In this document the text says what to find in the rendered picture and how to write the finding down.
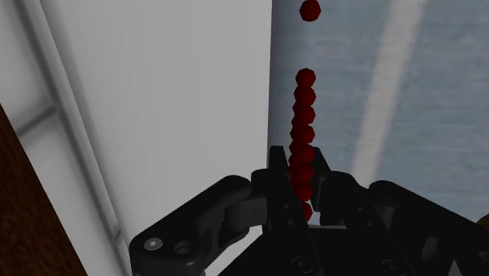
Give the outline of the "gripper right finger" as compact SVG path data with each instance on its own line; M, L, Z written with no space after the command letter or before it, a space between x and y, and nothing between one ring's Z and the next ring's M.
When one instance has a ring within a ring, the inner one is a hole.
M369 254L382 254L389 276L489 276L489 229L391 181L362 187L329 168L321 150L311 165L320 225L342 225Z

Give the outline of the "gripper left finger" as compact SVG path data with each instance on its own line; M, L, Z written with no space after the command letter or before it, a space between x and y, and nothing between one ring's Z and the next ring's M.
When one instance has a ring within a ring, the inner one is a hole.
M284 149L249 179L226 176L131 240L134 276L204 276L251 227L264 232L218 276L323 276Z

